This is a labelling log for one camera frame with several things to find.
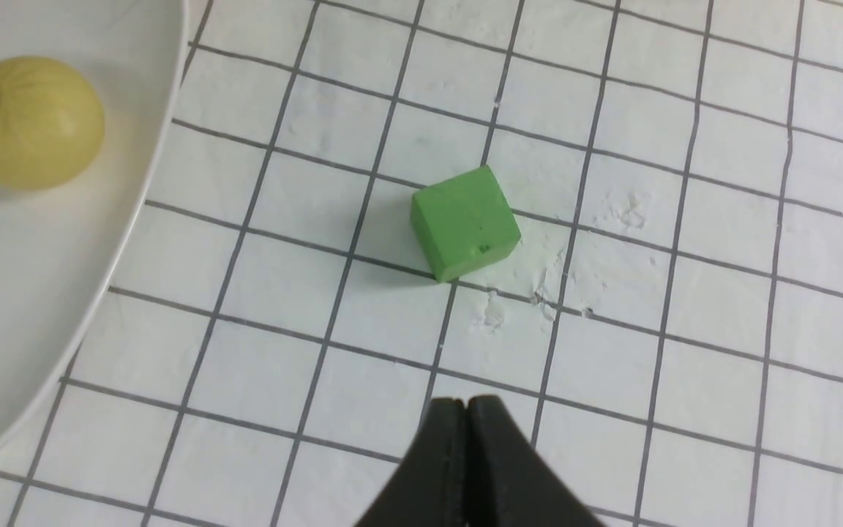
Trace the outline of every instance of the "green block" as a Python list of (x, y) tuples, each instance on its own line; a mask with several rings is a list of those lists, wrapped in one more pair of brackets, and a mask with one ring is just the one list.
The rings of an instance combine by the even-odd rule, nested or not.
[(504, 259), (522, 237), (487, 166), (417, 191), (411, 221), (440, 283)]

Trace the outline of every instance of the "cube face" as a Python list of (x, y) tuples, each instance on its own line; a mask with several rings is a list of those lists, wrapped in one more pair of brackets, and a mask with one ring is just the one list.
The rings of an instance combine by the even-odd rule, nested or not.
[(487, 166), (417, 191), (411, 223), (440, 283), (504, 259), (522, 237)]

